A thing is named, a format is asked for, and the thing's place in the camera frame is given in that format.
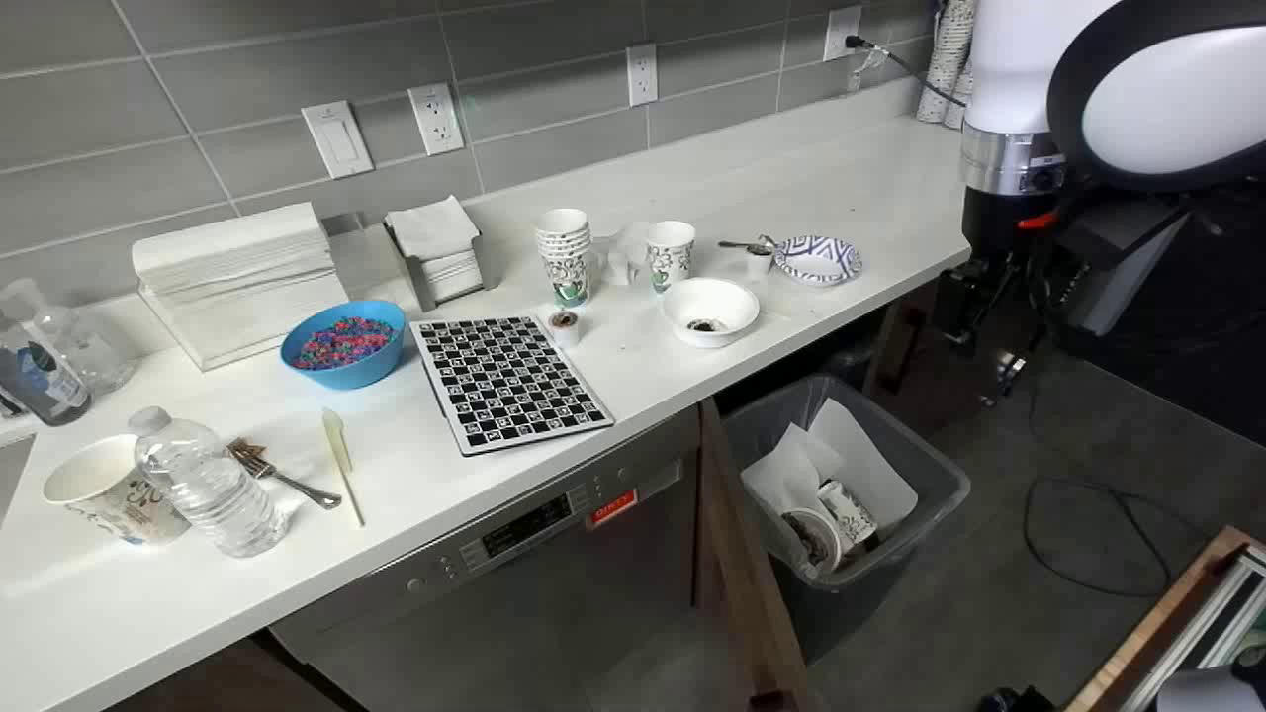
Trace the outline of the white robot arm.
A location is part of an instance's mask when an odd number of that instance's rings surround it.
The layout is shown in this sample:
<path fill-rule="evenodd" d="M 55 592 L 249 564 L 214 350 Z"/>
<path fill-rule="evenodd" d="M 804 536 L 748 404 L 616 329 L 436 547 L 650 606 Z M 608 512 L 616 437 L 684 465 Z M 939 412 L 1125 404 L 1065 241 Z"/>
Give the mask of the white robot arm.
<path fill-rule="evenodd" d="M 1266 0 L 978 0 L 967 187 L 1217 187 L 1266 159 Z"/>

